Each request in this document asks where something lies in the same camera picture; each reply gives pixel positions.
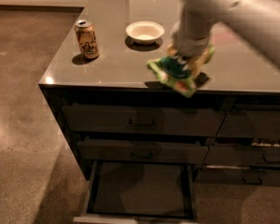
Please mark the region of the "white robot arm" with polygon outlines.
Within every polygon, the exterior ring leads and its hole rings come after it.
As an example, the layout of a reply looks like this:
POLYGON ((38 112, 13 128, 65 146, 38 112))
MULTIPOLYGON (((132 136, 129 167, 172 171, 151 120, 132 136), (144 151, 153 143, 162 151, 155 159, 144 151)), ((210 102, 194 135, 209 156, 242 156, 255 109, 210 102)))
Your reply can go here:
POLYGON ((280 69, 280 0, 184 0, 174 48, 186 57, 201 55, 219 21, 280 69))

